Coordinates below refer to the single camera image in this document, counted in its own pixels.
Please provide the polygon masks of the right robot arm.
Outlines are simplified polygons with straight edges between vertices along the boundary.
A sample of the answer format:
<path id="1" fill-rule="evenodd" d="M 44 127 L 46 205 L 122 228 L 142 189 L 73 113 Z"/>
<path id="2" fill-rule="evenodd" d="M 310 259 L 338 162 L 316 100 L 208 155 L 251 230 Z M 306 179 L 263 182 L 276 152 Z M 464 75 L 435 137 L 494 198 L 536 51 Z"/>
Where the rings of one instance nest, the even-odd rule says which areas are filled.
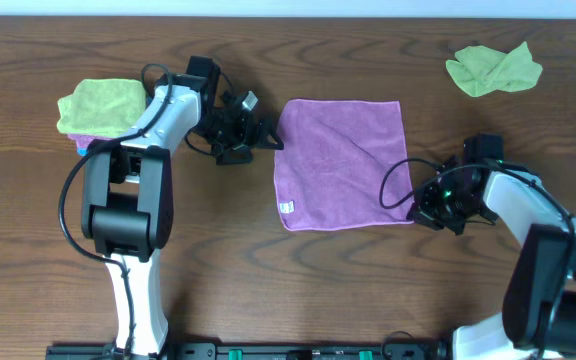
<path id="1" fill-rule="evenodd" d="M 504 159 L 503 140 L 479 134 L 417 190 L 408 217 L 463 233 L 474 216 L 502 221 L 521 247 L 499 314 L 452 334 L 455 359 L 576 356 L 576 218 L 527 168 Z"/>

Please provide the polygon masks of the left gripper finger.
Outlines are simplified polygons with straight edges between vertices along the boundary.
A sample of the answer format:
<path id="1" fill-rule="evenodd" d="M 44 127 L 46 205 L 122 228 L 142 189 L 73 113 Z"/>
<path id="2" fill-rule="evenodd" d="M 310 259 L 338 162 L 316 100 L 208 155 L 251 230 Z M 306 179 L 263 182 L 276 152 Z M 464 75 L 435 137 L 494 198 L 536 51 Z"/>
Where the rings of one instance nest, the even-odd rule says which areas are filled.
<path id="1" fill-rule="evenodd" d="M 244 165 L 249 164 L 252 161 L 252 151 L 246 145 L 225 148 L 222 153 L 216 157 L 216 164 L 220 166 Z"/>
<path id="2" fill-rule="evenodd" d="M 259 121 L 255 147 L 268 150 L 284 149 L 284 142 L 279 137 L 272 120 L 264 118 Z"/>

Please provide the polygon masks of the purple microfiber cloth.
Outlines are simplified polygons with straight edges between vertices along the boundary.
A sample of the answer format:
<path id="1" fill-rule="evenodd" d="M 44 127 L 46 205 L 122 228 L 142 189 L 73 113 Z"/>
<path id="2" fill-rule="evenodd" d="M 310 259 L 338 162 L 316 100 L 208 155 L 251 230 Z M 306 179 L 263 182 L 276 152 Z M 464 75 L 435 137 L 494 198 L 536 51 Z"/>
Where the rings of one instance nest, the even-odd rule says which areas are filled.
<path id="1" fill-rule="evenodd" d="M 412 183 L 399 102 L 293 99 L 278 134 L 274 185 L 287 230 L 406 223 Z"/>

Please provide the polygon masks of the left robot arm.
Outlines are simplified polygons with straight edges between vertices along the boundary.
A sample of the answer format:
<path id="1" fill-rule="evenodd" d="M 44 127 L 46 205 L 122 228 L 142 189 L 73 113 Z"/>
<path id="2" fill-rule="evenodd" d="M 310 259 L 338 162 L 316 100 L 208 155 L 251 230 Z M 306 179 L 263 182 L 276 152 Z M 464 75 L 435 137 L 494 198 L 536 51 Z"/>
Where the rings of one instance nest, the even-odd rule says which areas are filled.
<path id="1" fill-rule="evenodd" d="M 90 258 L 107 266 L 115 295 L 119 331 L 107 359 L 165 354 L 160 257 L 174 220 L 178 147 L 196 134 L 219 165 L 248 164 L 255 148 L 284 147 L 274 123 L 257 117 L 253 92 L 218 94 L 222 77 L 212 59 L 200 56 L 183 73 L 165 70 L 136 123 L 118 139 L 93 141 L 76 166 L 84 173 L 82 233 L 94 243 Z"/>

